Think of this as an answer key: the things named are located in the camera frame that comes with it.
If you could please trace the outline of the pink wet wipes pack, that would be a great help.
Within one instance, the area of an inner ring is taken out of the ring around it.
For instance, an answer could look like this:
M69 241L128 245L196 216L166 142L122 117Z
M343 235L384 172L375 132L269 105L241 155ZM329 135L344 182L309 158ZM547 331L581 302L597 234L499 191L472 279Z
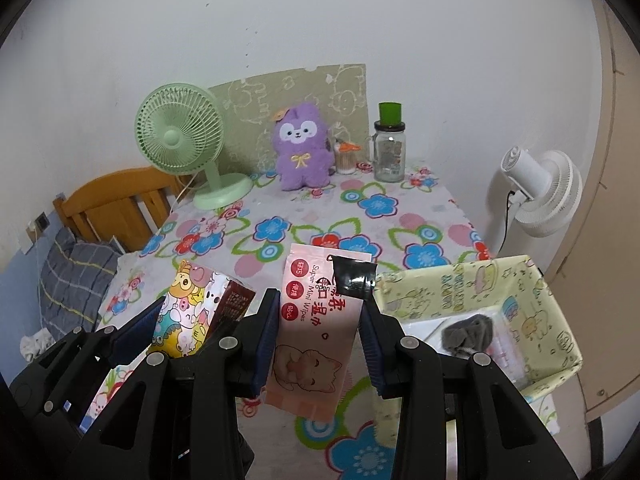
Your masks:
M367 252L293 244L286 258L279 329L266 402L314 422L332 422L352 355L362 301L337 291L334 256Z

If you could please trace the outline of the cartoon tissue pack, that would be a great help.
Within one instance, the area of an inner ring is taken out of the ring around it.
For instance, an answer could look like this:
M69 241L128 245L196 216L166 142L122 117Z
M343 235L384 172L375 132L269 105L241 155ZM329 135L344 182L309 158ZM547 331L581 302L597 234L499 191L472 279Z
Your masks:
M204 266L182 260L155 321L149 353L193 356L221 325L239 321L253 289Z

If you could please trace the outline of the grey socks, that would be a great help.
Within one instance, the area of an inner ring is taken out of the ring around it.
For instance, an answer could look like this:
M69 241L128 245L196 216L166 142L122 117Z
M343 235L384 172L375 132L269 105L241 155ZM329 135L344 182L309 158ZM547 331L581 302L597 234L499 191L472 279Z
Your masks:
M442 348L456 358L469 358L485 352L494 339L494 322L484 314L448 325L440 335Z

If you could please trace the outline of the blue plaid pillow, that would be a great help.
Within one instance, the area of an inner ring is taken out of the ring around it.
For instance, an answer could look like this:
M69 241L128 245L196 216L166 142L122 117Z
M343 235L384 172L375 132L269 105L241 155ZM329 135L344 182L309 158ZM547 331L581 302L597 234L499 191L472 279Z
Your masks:
M66 226L56 233L39 278L42 324L55 340L76 327L96 328L121 255L115 245L85 242Z

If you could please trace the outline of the floral tablecloth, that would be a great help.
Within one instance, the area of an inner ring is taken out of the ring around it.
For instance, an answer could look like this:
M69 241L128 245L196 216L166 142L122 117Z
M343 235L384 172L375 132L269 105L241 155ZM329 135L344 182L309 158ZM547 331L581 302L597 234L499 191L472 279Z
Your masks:
M99 308L99 326L123 326L168 291L182 260L242 281L279 287L292 244L367 252L388 273L495 260L451 194L425 167L398 184L367 165L325 188L284 192L258 174L244 200L211 212L179 206L137 252L122 256ZM332 422L318 424L241 399L239 426L255 452L253 479L386 479L393 449L378 440L378 400L360 352L349 362Z

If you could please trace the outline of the purple plush toy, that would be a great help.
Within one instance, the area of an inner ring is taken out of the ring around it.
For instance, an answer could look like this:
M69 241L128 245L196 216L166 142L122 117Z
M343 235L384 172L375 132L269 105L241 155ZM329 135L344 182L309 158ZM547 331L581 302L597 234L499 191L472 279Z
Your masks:
M330 183L334 154L329 128L313 102L299 103L277 114L272 147L283 191L324 188Z

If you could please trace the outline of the yellow cartoon storage box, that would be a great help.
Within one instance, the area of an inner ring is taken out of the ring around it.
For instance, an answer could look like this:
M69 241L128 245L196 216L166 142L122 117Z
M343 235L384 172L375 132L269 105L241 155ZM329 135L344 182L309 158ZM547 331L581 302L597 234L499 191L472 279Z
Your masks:
M582 368L582 354L551 288L527 256L381 274L374 298L410 336L444 356L450 324L484 314L494 322L485 351L550 434L560 425L553 391Z

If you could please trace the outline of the cotton swab container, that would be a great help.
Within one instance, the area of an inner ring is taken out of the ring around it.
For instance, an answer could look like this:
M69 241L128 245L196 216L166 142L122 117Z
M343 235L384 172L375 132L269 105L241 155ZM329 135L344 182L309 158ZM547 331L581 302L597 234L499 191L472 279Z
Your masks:
M357 169L358 154L361 148L358 144L336 139L334 141L335 168L338 174L353 174Z

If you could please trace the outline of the glass mason jar mug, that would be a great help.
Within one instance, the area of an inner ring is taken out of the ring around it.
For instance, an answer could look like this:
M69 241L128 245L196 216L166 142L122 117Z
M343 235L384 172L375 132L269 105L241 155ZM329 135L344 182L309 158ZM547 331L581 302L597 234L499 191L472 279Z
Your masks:
M373 172L376 180L398 183L404 180L406 166L405 124L374 123Z

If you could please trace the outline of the green desk fan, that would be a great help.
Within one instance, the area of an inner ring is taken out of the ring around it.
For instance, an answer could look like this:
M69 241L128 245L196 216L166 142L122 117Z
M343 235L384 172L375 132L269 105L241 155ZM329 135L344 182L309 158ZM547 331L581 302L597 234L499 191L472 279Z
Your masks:
M224 118L216 98L194 84L175 82L153 90L137 111L134 136L142 155L165 174L204 174L193 197L198 209L229 206L253 187L245 174L219 172Z

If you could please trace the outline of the green card in jar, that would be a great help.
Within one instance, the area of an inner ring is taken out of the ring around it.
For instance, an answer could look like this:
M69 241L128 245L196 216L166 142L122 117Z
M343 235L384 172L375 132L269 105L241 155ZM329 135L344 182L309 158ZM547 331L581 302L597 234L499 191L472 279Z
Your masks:
M395 127L402 123L401 104L398 102L381 102L378 104L378 114L382 126Z

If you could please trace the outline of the white floor fan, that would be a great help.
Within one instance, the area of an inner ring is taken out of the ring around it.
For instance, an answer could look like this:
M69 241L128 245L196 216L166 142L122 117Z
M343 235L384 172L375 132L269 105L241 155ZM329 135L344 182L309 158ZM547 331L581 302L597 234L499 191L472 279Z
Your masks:
M558 232L573 219L582 198L582 175L564 152L535 158L514 146L500 162L513 190L506 201L506 231L516 222L531 237Z

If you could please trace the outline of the beige door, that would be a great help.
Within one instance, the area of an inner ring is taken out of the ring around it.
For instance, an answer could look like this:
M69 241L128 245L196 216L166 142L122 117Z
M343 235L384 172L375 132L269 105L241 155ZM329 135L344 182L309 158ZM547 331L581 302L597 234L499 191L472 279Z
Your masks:
M639 52L605 0L598 24L602 96L584 195L549 268L582 352L587 420L639 390Z

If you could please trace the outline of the wall power socket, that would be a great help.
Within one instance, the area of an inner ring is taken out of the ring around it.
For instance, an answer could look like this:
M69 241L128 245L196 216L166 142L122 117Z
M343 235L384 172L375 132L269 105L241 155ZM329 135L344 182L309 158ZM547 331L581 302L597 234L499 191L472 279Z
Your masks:
M37 218L35 218L35 226L39 233L43 233L48 228L48 226L50 226L50 221L44 212L42 212Z

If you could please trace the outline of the beige cartoon wall board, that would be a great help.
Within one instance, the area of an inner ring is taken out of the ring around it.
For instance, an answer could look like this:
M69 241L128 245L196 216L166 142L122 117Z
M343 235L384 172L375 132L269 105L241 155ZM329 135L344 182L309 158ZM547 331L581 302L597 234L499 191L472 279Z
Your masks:
M323 65L307 70L281 70L218 84L209 89L222 108L224 148L220 172L258 174L276 168L271 143L277 112L301 102L318 106L330 139L360 146L368 156L369 114L366 66Z

